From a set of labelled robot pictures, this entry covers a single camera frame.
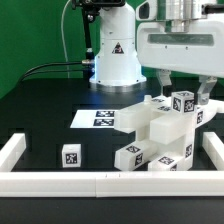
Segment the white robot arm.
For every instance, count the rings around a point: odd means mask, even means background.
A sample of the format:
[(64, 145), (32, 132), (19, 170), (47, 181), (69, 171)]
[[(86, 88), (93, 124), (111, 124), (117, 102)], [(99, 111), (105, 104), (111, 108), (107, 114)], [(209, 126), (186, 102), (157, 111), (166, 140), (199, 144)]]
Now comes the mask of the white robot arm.
[(224, 78), (224, 4), (217, 0), (145, 0), (137, 8), (103, 6), (100, 51), (93, 88), (127, 92), (146, 82), (143, 67), (157, 70), (162, 88), (173, 71), (196, 74), (198, 103)]

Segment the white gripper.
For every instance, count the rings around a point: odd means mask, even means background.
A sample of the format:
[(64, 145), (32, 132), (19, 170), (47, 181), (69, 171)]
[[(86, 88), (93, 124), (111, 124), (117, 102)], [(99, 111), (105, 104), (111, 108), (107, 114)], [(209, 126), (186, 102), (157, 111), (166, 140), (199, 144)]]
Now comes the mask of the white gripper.
[(206, 105), (216, 77), (224, 78), (224, 22), (196, 20), (187, 33), (166, 33), (163, 23), (141, 23), (137, 52), (142, 66), (158, 69), (161, 94), (166, 97), (172, 90), (171, 71), (206, 75), (199, 77), (197, 92), (198, 103)]

